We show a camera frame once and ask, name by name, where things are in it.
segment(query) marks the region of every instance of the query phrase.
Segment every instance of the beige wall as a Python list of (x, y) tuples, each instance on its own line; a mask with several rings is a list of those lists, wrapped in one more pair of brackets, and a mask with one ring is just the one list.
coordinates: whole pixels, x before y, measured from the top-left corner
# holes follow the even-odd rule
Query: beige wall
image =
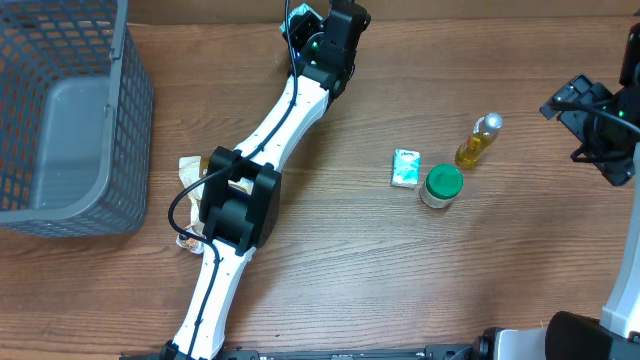
[[(320, 14), (328, 0), (307, 0)], [(375, 20), (633, 15), (638, 0), (357, 0)], [(284, 0), (130, 0), (146, 24), (281, 22)]]

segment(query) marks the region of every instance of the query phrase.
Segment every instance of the basket bottom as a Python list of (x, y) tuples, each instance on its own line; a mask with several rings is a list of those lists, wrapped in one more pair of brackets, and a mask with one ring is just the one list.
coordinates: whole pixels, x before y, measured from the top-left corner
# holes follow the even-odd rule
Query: basket bottom
[(65, 79), (51, 89), (38, 139), (29, 208), (71, 205), (95, 184), (108, 96), (107, 76)]

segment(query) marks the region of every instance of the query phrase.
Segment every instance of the small glass jar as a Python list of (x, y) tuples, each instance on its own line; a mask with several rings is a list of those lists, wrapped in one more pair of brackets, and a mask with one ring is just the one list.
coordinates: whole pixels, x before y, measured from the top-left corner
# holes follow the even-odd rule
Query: small glass jar
[(425, 204), (441, 209), (451, 204), (462, 190), (464, 178), (455, 166), (440, 164), (434, 167), (420, 187), (420, 197)]

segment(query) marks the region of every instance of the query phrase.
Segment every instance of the wood grain surface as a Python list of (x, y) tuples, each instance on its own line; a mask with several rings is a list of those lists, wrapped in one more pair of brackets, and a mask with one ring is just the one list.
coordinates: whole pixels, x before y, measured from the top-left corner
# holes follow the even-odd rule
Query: wood grain surface
[[(323, 16), (328, 0), (305, 2)], [(554, 16), (630, 16), (637, 0), (358, 0), (374, 21)], [(141, 24), (250, 24), (282, 22), (283, 0), (131, 0), (129, 21)]]
[[(617, 89), (636, 21), (373, 22), (346, 92), (285, 166), (279, 222), (243, 275), (228, 346), (421, 347), (539, 327), (559, 310), (598, 317), (635, 182), (614, 188), (572, 163), (577, 141), (537, 109), (582, 72)], [(102, 238), (0, 233), (0, 359), (115, 359), (171, 339), (201, 263), (166, 220), (178, 159), (235, 146), (284, 86), (276, 24), (132, 31), (156, 90), (146, 223)], [(490, 111), (503, 133), (450, 208), (389, 186), (394, 149), (420, 151), (424, 177)]]

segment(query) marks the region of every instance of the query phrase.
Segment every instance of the yellow liquid bottle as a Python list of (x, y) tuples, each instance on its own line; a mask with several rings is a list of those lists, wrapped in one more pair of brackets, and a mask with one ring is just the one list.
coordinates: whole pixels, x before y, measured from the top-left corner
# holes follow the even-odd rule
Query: yellow liquid bottle
[(465, 169), (475, 167), (480, 155), (496, 140), (501, 128), (502, 116), (500, 114), (490, 113), (480, 118), (467, 141), (458, 148), (456, 164)]

